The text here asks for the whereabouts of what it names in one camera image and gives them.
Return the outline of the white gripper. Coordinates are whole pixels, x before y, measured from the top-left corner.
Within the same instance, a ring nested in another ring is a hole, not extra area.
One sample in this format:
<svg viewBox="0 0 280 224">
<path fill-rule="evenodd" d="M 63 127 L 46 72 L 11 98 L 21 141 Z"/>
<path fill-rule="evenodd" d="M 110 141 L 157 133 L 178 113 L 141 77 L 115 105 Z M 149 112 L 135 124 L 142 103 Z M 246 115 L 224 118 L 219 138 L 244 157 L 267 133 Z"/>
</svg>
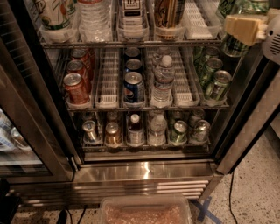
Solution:
<svg viewBox="0 0 280 224">
<path fill-rule="evenodd" d="M 227 15 L 224 30 L 246 46 L 262 42 L 263 55 L 280 65 L 280 10 L 270 8 L 267 16 Z"/>
</svg>

